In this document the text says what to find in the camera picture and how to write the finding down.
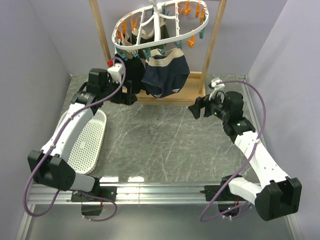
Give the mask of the navy blue underwear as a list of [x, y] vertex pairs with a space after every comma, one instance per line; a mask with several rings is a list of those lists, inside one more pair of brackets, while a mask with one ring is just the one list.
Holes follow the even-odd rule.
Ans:
[[153, 49], [149, 62], [145, 63], [142, 83], [145, 91], [155, 98], [179, 93], [190, 74], [185, 54], [177, 47], [166, 51], [165, 56]]

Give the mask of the teal clothes peg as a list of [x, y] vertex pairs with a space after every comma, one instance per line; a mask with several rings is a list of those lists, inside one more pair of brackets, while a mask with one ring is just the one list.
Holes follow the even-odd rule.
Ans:
[[142, 51], [143, 51], [143, 54], [145, 56], [145, 60], [147, 62], [149, 62], [150, 61], [150, 57], [151, 57], [151, 49], [148, 47], [146, 49], [143, 49]]
[[157, 49], [162, 56], [166, 54], [166, 46], [163, 44], [160, 48]]

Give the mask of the white oval clip hanger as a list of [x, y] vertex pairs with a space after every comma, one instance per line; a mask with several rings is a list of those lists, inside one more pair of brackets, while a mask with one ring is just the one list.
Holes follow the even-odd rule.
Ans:
[[[199, 26], [195, 29], [181, 32], [180, 17], [187, 17], [191, 14], [191, 5], [195, 5], [195, 18], [199, 19]], [[123, 16], [115, 25], [111, 40], [114, 48], [117, 47], [126, 52], [140, 49], [147, 49], [156, 46], [174, 43], [178, 48], [181, 47], [183, 40], [188, 40], [192, 35], [200, 35], [203, 38], [205, 28], [209, 22], [209, 11], [207, 4], [203, 0], [168, 0], [158, 3], [155, 0], [149, 1], [149, 6], [133, 10]], [[169, 38], [162, 37], [162, 23], [169, 21], [173, 24], [174, 34]], [[131, 30], [136, 31], [135, 43], [125, 45], [122, 41], [128, 34], [127, 23], [130, 22]], [[143, 43], [144, 27], [153, 26], [152, 41]]]

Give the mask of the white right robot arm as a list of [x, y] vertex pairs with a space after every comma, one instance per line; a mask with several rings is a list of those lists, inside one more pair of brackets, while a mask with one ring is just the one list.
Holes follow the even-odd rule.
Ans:
[[226, 200], [239, 197], [255, 206], [264, 221], [270, 221], [299, 210], [302, 183], [291, 178], [272, 158], [260, 140], [253, 124], [244, 117], [244, 98], [236, 91], [218, 91], [213, 96], [198, 97], [188, 107], [195, 119], [215, 116], [222, 121], [225, 134], [244, 154], [258, 177], [259, 184], [246, 180], [240, 173], [223, 177], [221, 187], [210, 199], [215, 202], [222, 196]]

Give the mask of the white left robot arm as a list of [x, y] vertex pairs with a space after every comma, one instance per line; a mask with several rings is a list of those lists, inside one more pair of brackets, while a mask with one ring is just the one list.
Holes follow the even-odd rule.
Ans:
[[83, 191], [89, 201], [101, 195], [98, 180], [76, 172], [68, 163], [71, 150], [85, 125], [94, 117], [105, 101], [133, 104], [129, 94], [122, 92], [126, 78], [121, 63], [108, 69], [93, 68], [88, 80], [73, 95], [67, 114], [50, 140], [39, 151], [32, 150], [27, 161], [31, 180], [60, 191]]

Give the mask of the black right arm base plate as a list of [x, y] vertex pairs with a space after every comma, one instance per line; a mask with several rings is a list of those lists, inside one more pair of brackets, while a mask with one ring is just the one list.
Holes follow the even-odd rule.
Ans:
[[[205, 185], [204, 190], [200, 190], [199, 192], [205, 195], [205, 200], [207, 202], [210, 202], [230, 177], [231, 175], [224, 176], [221, 179], [220, 185], [217, 185], [217, 184]], [[232, 194], [228, 185], [222, 190], [222, 192], [216, 198], [216, 201], [223, 201], [223, 202], [227, 202], [227, 201], [231, 202], [236, 200], [244, 201], [242, 197]]]

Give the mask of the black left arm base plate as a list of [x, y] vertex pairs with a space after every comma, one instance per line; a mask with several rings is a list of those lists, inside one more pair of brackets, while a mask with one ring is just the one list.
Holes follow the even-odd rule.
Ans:
[[101, 186], [98, 190], [85, 192], [74, 190], [71, 194], [71, 202], [84, 203], [84, 202], [104, 202], [103, 199], [115, 201], [117, 196], [116, 186]]

